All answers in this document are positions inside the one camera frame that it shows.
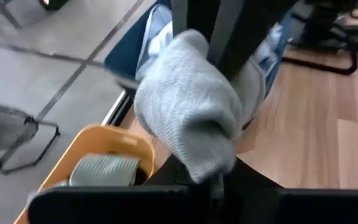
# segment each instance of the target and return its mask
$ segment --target orange basket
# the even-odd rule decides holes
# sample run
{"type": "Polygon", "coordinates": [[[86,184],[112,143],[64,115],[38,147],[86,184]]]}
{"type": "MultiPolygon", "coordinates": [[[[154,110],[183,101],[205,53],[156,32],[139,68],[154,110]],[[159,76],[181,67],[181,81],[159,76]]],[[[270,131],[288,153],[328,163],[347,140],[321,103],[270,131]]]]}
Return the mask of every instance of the orange basket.
{"type": "MultiPolygon", "coordinates": [[[[154,149],[140,136],[129,134],[125,129],[114,126],[91,125],[78,133],[66,152],[39,188],[45,190],[67,179],[80,159],[89,154],[116,153],[140,159],[140,168],[150,178],[157,167],[154,163],[154,149]]],[[[27,224],[27,209],[17,217],[15,224],[27,224]]]]}

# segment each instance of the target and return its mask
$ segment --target floor tile grout line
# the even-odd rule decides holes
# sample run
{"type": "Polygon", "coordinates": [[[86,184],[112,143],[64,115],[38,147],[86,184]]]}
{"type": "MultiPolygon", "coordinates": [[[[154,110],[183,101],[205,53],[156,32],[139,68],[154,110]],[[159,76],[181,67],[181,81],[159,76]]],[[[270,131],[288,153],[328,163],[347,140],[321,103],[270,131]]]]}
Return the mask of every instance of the floor tile grout line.
{"type": "Polygon", "coordinates": [[[25,47],[19,47],[19,46],[16,46],[16,45],[7,44],[7,43],[3,43],[3,42],[0,42],[0,49],[5,49],[5,50],[9,50],[9,51],[12,51],[12,52],[18,52],[18,53],[22,53],[22,54],[35,55],[35,56],[38,56],[38,57],[49,58],[49,59],[52,59],[52,60],[60,60],[60,61],[75,62],[75,63],[84,63],[84,62],[86,62],[87,65],[91,65],[91,66],[95,66],[95,67],[104,67],[103,63],[95,62],[93,60],[87,61],[86,59],[72,57],[72,56],[63,55],[63,54],[48,54],[48,53],[45,53],[45,52],[41,52],[39,50],[28,49],[28,48],[25,48],[25,47]]]}
{"type": "MultiPolygon", "coordinates": [[[[103,47],[109,42],[109,40],[116,34],[124,24],[129,20],[129,18],[135,13],[135,11],[140,7],[144,0],[137,0],[135,4],[127,11],[124,17],[112,28],[112,30],[107,34],[107,36],[101,41],[101,43],[92,51],[89,57],[83,62],[80,67],[74,72],[72,76],[66,81],[65,84],[57,91],[57,93],[52,97],[52,99],[45,105],[44,109],[36,116],[37,119],[43,119],[47,113],[56,105],[57,101],[66,93],[67,89],[71,87],[74,81],[81,75],[85,70],[86,64],[90,61],[93,61],[95,56],[103,49],[103,47]]],[[[15,153],[16,149],[8,150],[0,158],[2,166],[11,158],[15,153]]]]}

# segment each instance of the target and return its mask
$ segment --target black chair base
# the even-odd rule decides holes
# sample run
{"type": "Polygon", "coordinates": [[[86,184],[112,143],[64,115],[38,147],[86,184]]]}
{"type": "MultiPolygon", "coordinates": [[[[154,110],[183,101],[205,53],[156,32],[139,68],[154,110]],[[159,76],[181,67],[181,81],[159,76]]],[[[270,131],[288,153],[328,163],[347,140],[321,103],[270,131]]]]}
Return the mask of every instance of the black chair base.
{"type": "MultiPolygon", "coordinates": [[[[50,127],[53,127],[55,128],[55,134],[53,135],[53,137],[51,138],[51,140],[49,140],[48,144],[45,146],[45,148],[43,149],[43,151],[41,152],[40,156],[33,162],[30,162],[28,164],[24,164],[24,165],[21,165],[21,166],[18,166],[18,167],[15,167],[15,168],[10,168],[10,169],[4,169],[3,166],[4,166],[4,163],[6,162],[3,158],[0,159],[0,172],[2,174],[10,174],[11,172],[14,172],[14,171],[18,171],[18,170],[22,170],[22,169],[25,169],[25,168],[28,168],[28,167],[33,167],[33,166],[36,166],[38,164],[39,161],[41,161],[41,159],[44,157],[44,155],[47,153],[48,149],[50,148],[50,146],[52,145],[52,143],[54,142],[54,140],[56,139],[57,136],[60,135],[60,131],[59,131],[59,127],[57,124],[55,123],[49,123],[49,122],[46,122],[46,121],[38,121],[36,120],[35,118],[28,118],[29,119],[29,122],[35,122],[35,123],[38,123],[38,124],[42,124],[42,125],[45,125],[45,126],[50,126],[50,127]]],[[[12,154],[16,151],[17,148],[14,148],[14,149],[11,149],[12,150],[12,154]]]]}
{"type": "Polygon", "coordinates": [[[317,69],[317,70],[321,70],[321,71],[325,71],[325,72],[333,72],[333,73],[337,73],[340,75],[351,75],[357,70],[357,67],[358,67],[357,52],[350,51],[349,54],[350,54],[351,63],[352,63],[349,68],[337,68],[337,67],[332,67],[329,65],[323,65],[323,64],[315,63],[315,62],[307,62],[304,60],[288,58],[288,57],[283,57],[283,62],[291,63],[291,64],[299,65],[299,66],[304,66],[304,67],[309,67],[309,68],[313,68],[313,69],[317,69]]]}

